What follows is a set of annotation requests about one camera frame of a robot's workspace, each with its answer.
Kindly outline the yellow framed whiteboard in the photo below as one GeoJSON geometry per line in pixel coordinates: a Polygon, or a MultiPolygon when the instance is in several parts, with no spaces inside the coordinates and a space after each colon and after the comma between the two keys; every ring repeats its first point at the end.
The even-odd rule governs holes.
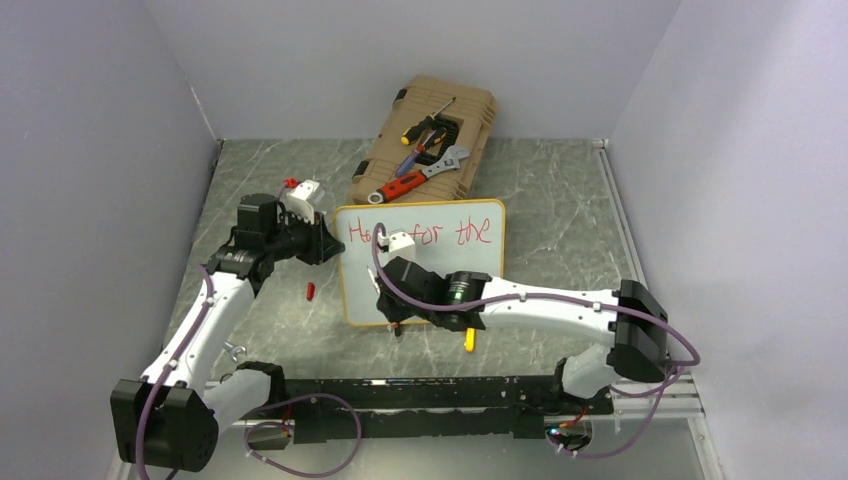
{"type": "Polygon", "coordinates": [[[466,270],[502,276],[506,207],[497,199],[343,206],[333,214],[346,322],[354,327],[387,324],[376,308],[378,294],[371,239],[377,223],[403,230],[416,244],[415,262],[445,276],[466,270]]]}

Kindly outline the white red whiteboard marker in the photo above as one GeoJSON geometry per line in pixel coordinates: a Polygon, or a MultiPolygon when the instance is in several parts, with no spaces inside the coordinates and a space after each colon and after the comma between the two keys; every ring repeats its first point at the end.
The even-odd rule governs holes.
{"type": "MultiPolygon", "coordinates": [[[[379,286],[378,281],[377,281],[377,275],[374,273],[374,271],[373,271],[370,267],[367,267],[367,268],[366,268],[366,270],[367,270],[367,272],[368,272],[368,275],[369,275],[370,281],[371,281],[371,283],[372,283],[372,285],[373,285],[373,289],[375,290],[375,292],[376,292],[376,294],[377,294],[377,297],[380,297],[380,295],[381,295],[381,290],[380,290],[380,286],[379,286]]],[[[390,323],[389,323],[389,326],[387,327],[387,329],[388,329],[390,332],[392,332],[392,333],[393,333],[392,325],[393,325],[393,324],[396,324],[396,323],[397,323],[397,322],[390,322],[390,323]]]]}

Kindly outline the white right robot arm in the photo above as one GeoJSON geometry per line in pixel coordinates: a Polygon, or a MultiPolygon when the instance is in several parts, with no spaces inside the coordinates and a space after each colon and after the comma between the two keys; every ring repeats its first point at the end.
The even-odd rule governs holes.
{"type": "Polygon", "coordinates": [[[551,401],[564,415],[578,413],[620,379],[659,383],[669,373],[667,313],[638,281],[623,280],[614,289],[557,290],[481,272],[440,276],[403,258],[369,273],[379,294],[376,308],[391,324],[419,318],[454,332],[521,328],[589,342],[555,369],[551,401]]]}

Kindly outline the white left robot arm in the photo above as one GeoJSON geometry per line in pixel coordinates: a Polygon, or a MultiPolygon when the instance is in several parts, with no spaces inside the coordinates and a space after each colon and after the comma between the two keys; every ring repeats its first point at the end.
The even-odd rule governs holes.
{"type": "Polygon", "coordinates": [[[199,292],[170,342],[138,378],[113,388],[118,454],[140,478],[151,466],[198,472],[234,422],[250,413],[272,420],[285,411],[285,374],[276,364],[247,361],[217,387],[206,385],[276,262],[321,265],[343,252],[316,208],[321,196],[317,183],[304,181],[282,195],[242,197],[229,238],[201,266],[199,292]]]}

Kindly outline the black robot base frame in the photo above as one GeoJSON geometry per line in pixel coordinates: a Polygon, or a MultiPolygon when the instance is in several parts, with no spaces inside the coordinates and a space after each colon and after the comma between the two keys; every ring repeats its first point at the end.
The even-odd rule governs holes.
{"type": "Polygon", "coordinates": [[[610,415],[608,389],[590,399],[550,375],[288,379],[247,420],[285,420],[297,444],[327,440],[509,435],[541,439],[570,419],[610,415]]]}

